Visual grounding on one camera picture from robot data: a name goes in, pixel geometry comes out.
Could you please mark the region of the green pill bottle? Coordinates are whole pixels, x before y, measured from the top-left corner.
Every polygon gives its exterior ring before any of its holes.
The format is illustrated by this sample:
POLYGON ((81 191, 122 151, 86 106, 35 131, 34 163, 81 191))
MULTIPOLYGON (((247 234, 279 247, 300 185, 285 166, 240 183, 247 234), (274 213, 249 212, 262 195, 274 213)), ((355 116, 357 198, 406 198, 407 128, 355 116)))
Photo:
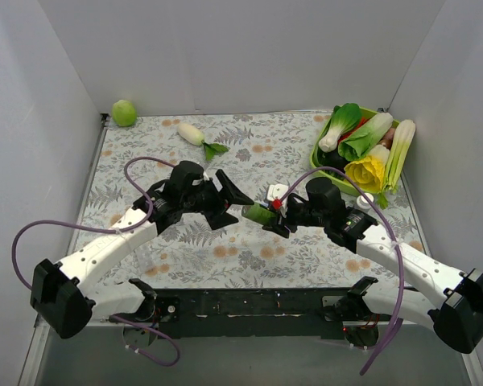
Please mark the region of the green pill bottle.
POLYGON ((260 203, 252 205, 245 205, 241 209, 241 215, 262 226, 269 225, 272 221, 277 219, 277 214, 271 211, 268 207, 260 203))

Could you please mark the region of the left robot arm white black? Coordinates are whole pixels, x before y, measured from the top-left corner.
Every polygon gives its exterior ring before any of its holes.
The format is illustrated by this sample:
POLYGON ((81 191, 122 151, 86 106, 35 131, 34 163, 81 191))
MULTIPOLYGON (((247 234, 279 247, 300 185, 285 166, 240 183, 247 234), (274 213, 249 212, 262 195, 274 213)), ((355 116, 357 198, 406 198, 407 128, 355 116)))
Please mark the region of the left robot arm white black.
POLYGON ((43 260, 35 267, 31 306, 56 331, 68 339, 92 319, 149 322, 156 311, 156 292, 134 278, 101 292, 96 284, 135 249, 153 240, 187 213, 205 217, 213 230, 238 222, 229 214, 232 205, 251 205, 223 170, 215 186, 202 166, 182 161, 170 177, 153 184, 102 236, 56 263, 43 260))

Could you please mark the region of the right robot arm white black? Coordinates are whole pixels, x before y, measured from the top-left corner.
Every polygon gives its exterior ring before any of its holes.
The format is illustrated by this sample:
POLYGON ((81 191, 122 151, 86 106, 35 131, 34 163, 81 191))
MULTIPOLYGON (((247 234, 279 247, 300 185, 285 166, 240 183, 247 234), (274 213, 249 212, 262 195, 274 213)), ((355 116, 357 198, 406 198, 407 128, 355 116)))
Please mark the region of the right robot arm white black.
POLYGON ((287 194, 285 186, 268 188, 273 216, 264 229, 289 237, 299 227, 318 227, 334 244, 371 260, 403 278, 406 289, 385 289, 363 277, 342 298, 326 306, 332 320, 357 321, 371 314, 396 314, 435 332, 450 348, 471 353, 483 338, 483 273, 465 273, 444 265, 406 243, 391 239, 383 224, 350 207, 326 178, 306 185, 306 197, 287 194))

